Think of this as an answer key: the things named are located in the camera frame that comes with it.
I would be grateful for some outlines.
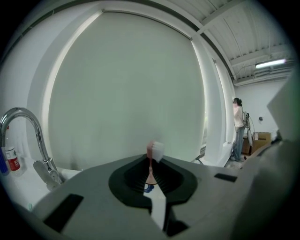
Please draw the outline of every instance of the black rectangle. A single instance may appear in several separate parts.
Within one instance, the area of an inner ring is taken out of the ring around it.
[[[75,212],[81,201],[82,196],[70,194],[65,200],[46,218],[44,223],[57,232],[61,232],[72,214]]]
[[[230,175],[223,174],[223,173],[217,173],[215,175],[215,178],[219,178],[219,179],[222,179],[225,181],[235,182],[238,177],[230,176]]]

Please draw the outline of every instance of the gray machine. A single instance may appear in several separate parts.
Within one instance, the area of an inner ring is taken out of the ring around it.
[[[189,199],[172,206],[176,219],[187,228],[171,238],[240,239],[255,233],[292,189],[299,168],[298,145],[274,144],[262,156],[249,159],[242,169],[164,157],[192,173],[197,181]],[[128,157],[79,173],[44,197],[32,213],[17,208],[45,239],[168,239],[148,209],[127,206],[110,190],[111,175],[139,158]]]

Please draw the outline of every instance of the ceiling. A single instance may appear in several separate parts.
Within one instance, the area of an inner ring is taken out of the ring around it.
[[[194,17],[200,28],[223,56],[235,85],[260,81],[286,79],[296,59],[293,48],[280,27],[254,0],[146,0],[166,5],[174,9],[179,7]],[[6,53],[22,36],[30,30],[38,19],[44,19],[49,13],[56,13],[57,7],[71,2],[86,0],[44,0],[22,22]],[[255,64],[268,60],[286,58],[291,63],[277,66],[282,68],[280,75],[273,68],[265,73],[258,72]]]
[[[202,24],[198,32],[204,32],[223,53],[235,83],[253,79],[256,76],[256,63],[280,58],[295,59],[285,34],[255,1],[168,1],[190,13]],[[286,69],[286,77],[290,70],[291,65]]]

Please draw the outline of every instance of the faucet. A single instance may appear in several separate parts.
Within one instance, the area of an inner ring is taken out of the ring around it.
[[[54,160],[48,156],[45,142],[43,139],[42,128],[38,122],[36,116],[26,108],[14,107],[8,110],[0,120],[0,147],[5,147],[5,133],[9,123],[17,118],[24,117],[28,119],[36,132],[37,143],[41,152],[43,161],[36,161],[33,166],[42,180],[47,184],[49,190],[53,190],[55,187],[63,183],[63,178],[57,171],[54,164]]]

